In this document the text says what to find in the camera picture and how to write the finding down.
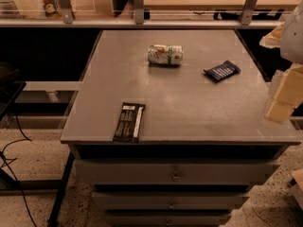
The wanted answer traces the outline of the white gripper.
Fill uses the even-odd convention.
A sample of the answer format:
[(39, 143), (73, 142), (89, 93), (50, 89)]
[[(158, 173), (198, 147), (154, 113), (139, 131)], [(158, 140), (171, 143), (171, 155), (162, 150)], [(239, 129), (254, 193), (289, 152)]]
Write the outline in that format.
[(281, 57), (292, 64), (285, 72), (276, 70), (269, 88), (264, 108), (267, 120), (283, 123), (303, 103), (303, 1), (291, 15), (271, 32), (261, 38), (259, 44), (266, 48), (280, 48)]

